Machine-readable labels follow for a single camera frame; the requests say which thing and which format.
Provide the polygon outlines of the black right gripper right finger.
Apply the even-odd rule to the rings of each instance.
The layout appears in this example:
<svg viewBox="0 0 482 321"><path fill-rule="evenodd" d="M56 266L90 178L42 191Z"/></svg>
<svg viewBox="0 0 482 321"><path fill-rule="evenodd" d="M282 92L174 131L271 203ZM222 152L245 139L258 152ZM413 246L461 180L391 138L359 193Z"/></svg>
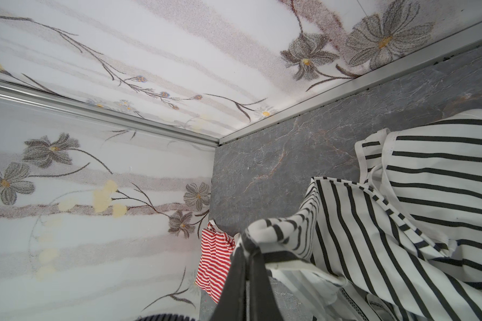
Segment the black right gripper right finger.
<svg viewBox="0 0 482 321"><path fill-rule="evenodd" d="M249 316L251 321L283 321L260 250L248 259Z"/></svg>

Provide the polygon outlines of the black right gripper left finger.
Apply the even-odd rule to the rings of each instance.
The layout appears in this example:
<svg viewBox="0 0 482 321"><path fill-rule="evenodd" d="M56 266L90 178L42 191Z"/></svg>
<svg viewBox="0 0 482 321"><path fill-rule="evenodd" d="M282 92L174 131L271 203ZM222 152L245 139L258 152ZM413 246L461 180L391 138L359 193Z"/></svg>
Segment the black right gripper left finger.
<svg viewBox="0 0 482 321"><path fill-rule="evenodd" d="M246 320L246 258L244 250L237 248L222 295L210 321Z"/></svg>

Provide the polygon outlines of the red white striped tank top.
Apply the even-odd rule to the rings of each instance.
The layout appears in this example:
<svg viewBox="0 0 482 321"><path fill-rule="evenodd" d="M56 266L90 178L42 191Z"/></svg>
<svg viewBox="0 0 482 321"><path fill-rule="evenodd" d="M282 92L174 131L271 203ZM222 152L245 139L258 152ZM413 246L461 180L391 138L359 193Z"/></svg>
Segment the red white striped tank top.
<svg viewBox="0 0 482 321"><path fill-rule="evenodd" d="M214 220L202 230L201 256L195 284L215 302L220 301L231 266L236 240L222 231Z"/></svg>

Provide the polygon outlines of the black white striped tank top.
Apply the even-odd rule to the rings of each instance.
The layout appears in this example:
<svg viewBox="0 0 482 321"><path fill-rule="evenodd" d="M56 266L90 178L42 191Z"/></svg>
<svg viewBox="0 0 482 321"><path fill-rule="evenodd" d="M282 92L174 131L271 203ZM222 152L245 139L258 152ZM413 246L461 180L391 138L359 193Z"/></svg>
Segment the black white striped tank top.
<svg viewBox="0 0 482 321"><path fill-rule="evenodd" d="M315 320L482 320L482 110L355 149L359 181L314 177L238 245Z"/></svg>

